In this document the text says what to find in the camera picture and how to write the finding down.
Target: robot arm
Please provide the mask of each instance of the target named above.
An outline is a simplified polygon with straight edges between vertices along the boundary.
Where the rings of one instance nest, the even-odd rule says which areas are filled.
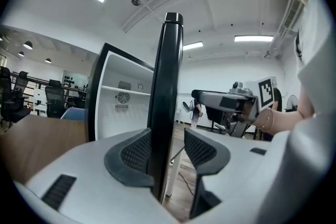
[[[206,106],[209,120],[224,125],[231,136],[242,137],[259,112],[274,102],[271,78],[235,82],[229,92],[194,90],[192,97]]]

